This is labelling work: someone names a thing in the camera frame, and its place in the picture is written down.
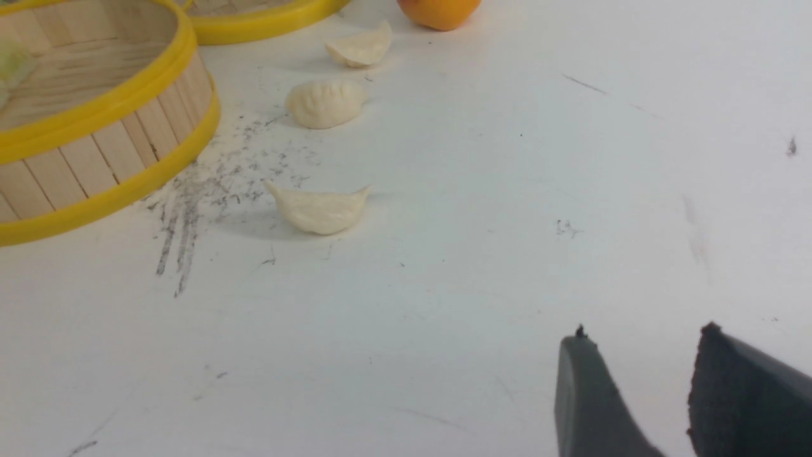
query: clay dumpling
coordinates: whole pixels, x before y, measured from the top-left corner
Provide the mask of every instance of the clay dumpling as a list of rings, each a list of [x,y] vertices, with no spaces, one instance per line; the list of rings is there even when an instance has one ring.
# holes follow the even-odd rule
[[[325,41],[330,57],[352,68],[368,67],[383,59],[392,44],[392,27],[385,20],[375,30]]]
[[[353,194],[285,190],[270,181],[262,184],[276,200],[279,213],[291,225],[305,232],[332,235],[355,225],[364,212],[372,189],[366,186]]]
[[[291,89],[285,107],[307,128],[333,128],[355,119],[367,100],[366,90],[355,81],[310,81]]]

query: dough dumpling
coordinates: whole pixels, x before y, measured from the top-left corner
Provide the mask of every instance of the dough dumpling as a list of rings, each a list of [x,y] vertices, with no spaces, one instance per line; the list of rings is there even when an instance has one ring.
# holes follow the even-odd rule
[[[333,128],[355,119],[368,99],[355,81],[311,81],[291,89],[285,107],[307,128]]]
[[[385,20],[375,30],[325,41],[324,46],[336,63],[352,68],[378,63],[392,44],[392,27]]]
[[[262,184],[274,196],[276,207],[287,222],[299,230],[319,235],[332,235],[355,225],[372,189],[366,186],[354,194],[320,194],[280,189],[270,181]]]

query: black object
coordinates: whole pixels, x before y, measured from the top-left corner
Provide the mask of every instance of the black object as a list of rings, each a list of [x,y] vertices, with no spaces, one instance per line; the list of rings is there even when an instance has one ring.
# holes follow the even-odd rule
[[[812,456],[812,379],[713,323],[702,329],[688,406],[698,457]]]
[[[583,327],[561,342],[555,427],[561,457],[663,457],[634,423]]]
[[[812,379],[713,323],[702,329],[688,405],[698,457],[812,457]],[[663,457],[583,327],[561,341],[555,426],[561,457]]]

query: gray plastic object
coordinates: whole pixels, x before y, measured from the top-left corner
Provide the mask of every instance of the gray plastic object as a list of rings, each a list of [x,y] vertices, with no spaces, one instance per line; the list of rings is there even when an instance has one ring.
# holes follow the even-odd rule
[[[688,406],[698,457],[812,456],[812,379],[712,322],[702,329]]]
[[[561,341],[555,427],[560,457],[663,457],[634,423],[583,327]]]
[[[712,322],[702,329],[688,406],[697,457],[812,457],[812,378]],[[561,341],[555,426],[561,457],[663,457],[583,327]]]

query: wooden slat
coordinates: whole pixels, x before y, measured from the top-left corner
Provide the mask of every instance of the wooden slat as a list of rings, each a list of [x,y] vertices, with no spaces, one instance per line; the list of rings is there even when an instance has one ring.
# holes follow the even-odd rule
[[[34,8],[34,15],[37,17],[42,31],[45,32],[45,36],[48,37],[51,47],[58,48],[75,42],[70,32],[67,31],[62,16],[59,15],[57,5]]]
[[[51,49],[50,41],[34,15],[34,11],[20,11],[8,17],[11,18],[11,24],[17,32],[20,42],[32,53],[39,54]]]
[[[117,120],[113,124],[93,134],[101,154],[113,169],[116,180],[120,183],[127,178],[144,171],[144,163],[132,144],[124,124]]]
[[[161,108],[163,108],[163,112],[169,120],[172,132],[175,133],[175,139],[178,140],[178,143],[184,142],[192,134],[195,126],[192,125],[192,120],[186,112],[186,106],[180,97],[178,88],[174,84],[169,86],[158,95],[158,101],[161,103]]]
[[[54,211],[34,175],[23,162],[0,165],[0,193],[20,219],[31,219]]]
[[[132,113],[121,119],[121,122],[124,124],[124,128],[127,129],[127,134],[130,136],[132,144],[135,145],[136,150],[138,150],[138,155],[141,157],[141,162],[144,163],[144,166],[150,167],[157,163],[158,157],[155,155],[155,146],[149,142],[147,133],[144,131],[144,126],[142,126],[138,120],[138,115]]]
[[[37,70],[0,111],[0,130],[19,127],[87,102],[133,77],[166,49],[122,40],[63,46],[37,59]]]
[[[98,0],[74,0],[55,5],[67,31],[77,43],[116,38],[104,5]]]
[[[192,56],[189,66],[181,73],[175,83],[178,85],[180,96],[184,100],[189,117],[197,126],[205,113],[209,111],[212,95],[209,73],[206,71],[200,55],[195,53]]]
[[[49,150],[25,159],[55,209],[69,207],[87,198],[59,150]]]
[[[116,186],[113,172],[93,137],[87,136],[59,147],[88,197]]]
[[[18,43],[22,43],[22,38],[19,37],[17,31],[14,29],[13,22],[11,22],[11,17],[13,15],[4,15],[0,16],[0,37],[8,38],[10,40],[17,41]]]
[[[157,99],[150,100],[140,110],[136,111],[136,114],[144,127],[144,131],[147,133],[149,142],[155,146],[155,155],[159,159],[163,159],[178,147],[175,133],[172,132],[169,120],[166,118],[161,103]]]
[[[8,204],[8,201],[2,194],[0,194],[0,224],[5,224],[6,222],[14,222],[15,220],[19,220],[17,217],[17,213],[11,209],[11,205]]]
[[[165,7],[152,2],[140,2],[141,14],[147,18],[144,26],[149,34],[150,41],[169,43],[175,37],[178,29],[178,20],[175,15]]]
[[[118,38],[133,42],[149,40],[144,15],[137,3],[119,0],[104,2],[103,6]]]

